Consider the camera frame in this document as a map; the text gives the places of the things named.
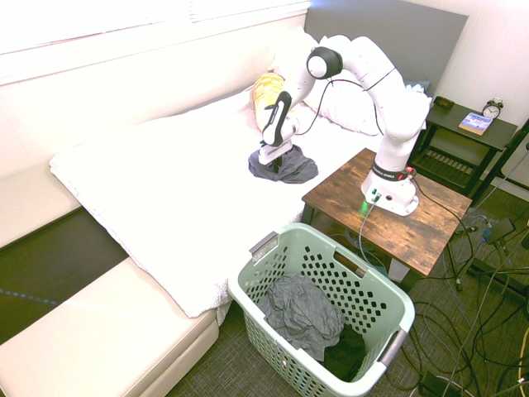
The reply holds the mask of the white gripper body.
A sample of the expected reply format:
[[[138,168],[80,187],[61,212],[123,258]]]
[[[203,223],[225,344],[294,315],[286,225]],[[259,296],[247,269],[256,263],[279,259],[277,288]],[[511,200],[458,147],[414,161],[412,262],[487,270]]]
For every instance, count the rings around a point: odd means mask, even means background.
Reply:
[[[262,165],[267,165],[290,151],[292,147],[291,140],[283,141],[279,146],[263,145],[258,150],[258,160]]]

